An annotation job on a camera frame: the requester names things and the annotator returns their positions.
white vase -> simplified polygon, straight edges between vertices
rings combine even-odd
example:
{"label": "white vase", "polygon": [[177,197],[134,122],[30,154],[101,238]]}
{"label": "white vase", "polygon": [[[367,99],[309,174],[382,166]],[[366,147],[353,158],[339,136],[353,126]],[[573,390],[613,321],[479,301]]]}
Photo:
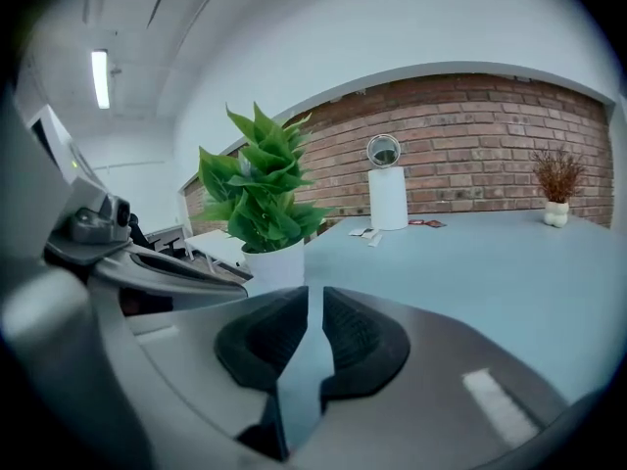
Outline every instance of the white vase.
{"label": "white vase", "polygon": [[305,284],[305,240],[272,253],[244,253],[256,283],[273,291]]}
{"label": "white vase", "polygon": [[561,228],[568,221],[568,209],[568,203],[547,202],[545,206],[545,223],[549,226]]}

small paper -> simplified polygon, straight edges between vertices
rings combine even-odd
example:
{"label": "small paper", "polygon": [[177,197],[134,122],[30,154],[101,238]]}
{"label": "small paper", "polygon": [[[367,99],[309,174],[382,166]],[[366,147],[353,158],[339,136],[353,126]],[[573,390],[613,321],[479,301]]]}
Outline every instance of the small paper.
{"label": "small paper", "polygon": [[364,239],[368,239],[370,240],[371,238],[373,238],[377,233],[379,233],[379,230],[372,229],[372,228],[368,228],[367,230],[365,230],[365,232],[363,232],[362,237]]}
{"label": "small paper", "polygon": [[370,247],[376,247],[379,245],[379,242],[381,241],[381,238],[383,237],[383,235],[381,235],[380,233],[377,233],[376,236],[368,243],[368,245]]}

ceiling light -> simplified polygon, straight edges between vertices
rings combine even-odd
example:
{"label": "ceiling light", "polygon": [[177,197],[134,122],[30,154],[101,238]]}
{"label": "ceiling light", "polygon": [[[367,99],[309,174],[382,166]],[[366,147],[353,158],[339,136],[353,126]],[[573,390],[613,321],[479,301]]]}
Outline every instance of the ceiling light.
{"label": "ceiling light", "polygon": [[107,85],[107,51],[91,52],[91,68],[94,73],[94,87],[98,108],[109,109],[109,87]]}

